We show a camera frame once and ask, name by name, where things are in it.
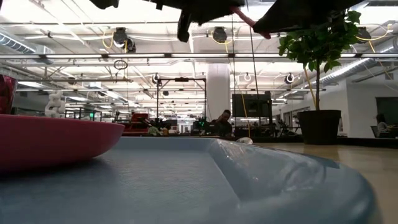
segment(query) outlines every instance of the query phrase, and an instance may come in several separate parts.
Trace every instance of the white pillar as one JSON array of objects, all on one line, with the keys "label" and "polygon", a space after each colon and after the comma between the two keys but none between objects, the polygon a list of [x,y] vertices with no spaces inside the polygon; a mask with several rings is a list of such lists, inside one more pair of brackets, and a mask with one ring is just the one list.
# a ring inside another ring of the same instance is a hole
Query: white pillar
[{"label": "white pillar", "polygon": [[206,116],[210,121],[217,119],[224,110],[231,110],[231,93],[229,88],[228,64],[209,64],[207,72],[208,104],[206,106]]}]

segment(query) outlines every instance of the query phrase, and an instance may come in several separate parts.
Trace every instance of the pink cable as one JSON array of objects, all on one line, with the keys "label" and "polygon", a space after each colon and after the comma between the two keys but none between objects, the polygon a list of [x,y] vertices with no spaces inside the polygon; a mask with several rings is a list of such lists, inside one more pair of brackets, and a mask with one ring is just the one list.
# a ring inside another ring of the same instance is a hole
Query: pink cable
[{"label": "pink cable", "polygon": [[[235,14],[237,14],[247,25],[250,27],[254,27],[256,22],[254,22],[252,19],[248,18],[243,12],[238,8],[238,7],[231,7],[231,11],[233,11]],[[271,39],[271,35],[268,32],[259,32],[260,35],[262,35],[265,39]]]}]

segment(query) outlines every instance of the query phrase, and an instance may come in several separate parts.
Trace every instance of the person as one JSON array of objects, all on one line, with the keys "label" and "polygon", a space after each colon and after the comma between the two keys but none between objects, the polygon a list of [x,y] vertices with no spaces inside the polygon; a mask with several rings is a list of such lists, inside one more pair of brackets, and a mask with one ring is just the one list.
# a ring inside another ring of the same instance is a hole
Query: person
[{"label": "person", "polygon": [[224,110],[223,114],[217,120],[212,121],[220,136],[230,136],[232,134],[232,125],[228,122],[230,117],[230,110]]},{"label": "person", "polygon": [[376,120],[377,120],[378,136],[380,136],[381,133],[388,133],[389,132],[389,128],[388,128],[388,125],[386,123],[386,118],[384,117],[384,114],[378,114],[376,116]]}]

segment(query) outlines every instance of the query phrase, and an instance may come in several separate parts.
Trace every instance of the pink bowl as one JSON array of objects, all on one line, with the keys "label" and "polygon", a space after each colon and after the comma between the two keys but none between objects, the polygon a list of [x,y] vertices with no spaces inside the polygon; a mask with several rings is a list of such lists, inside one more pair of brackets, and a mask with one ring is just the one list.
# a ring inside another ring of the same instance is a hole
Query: pink bowl
[{"label": "pink bowl", "polygon": [[82,161],[110,150],[124,126],[0,114],[0,172]]}]

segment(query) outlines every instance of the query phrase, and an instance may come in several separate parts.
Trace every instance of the wooden floor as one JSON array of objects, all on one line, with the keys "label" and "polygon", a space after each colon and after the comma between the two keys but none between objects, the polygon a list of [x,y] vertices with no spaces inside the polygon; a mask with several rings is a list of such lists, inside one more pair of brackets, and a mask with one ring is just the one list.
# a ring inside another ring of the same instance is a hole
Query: wooden floor
[{"label": "wooden floor", "polygon": [[398,149],[307,146],[298,143],[257,143],[256,145],[333,159],[358,170],[374,187],[384,223],[398,223]]}]

